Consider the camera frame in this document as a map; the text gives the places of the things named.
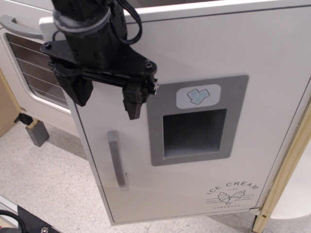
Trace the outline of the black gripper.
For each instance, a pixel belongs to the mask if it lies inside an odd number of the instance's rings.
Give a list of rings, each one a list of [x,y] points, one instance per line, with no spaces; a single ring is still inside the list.
[[[126,0],[55,0],[53,22],[63,40],[41,46],[59,84],[79,106],[89,100],[93,81],[122,88],[129,119],[140,117],[142,104],[154,95],[156,64],[132,49],[142,36],[128,38],[124,12],[142,21]]]

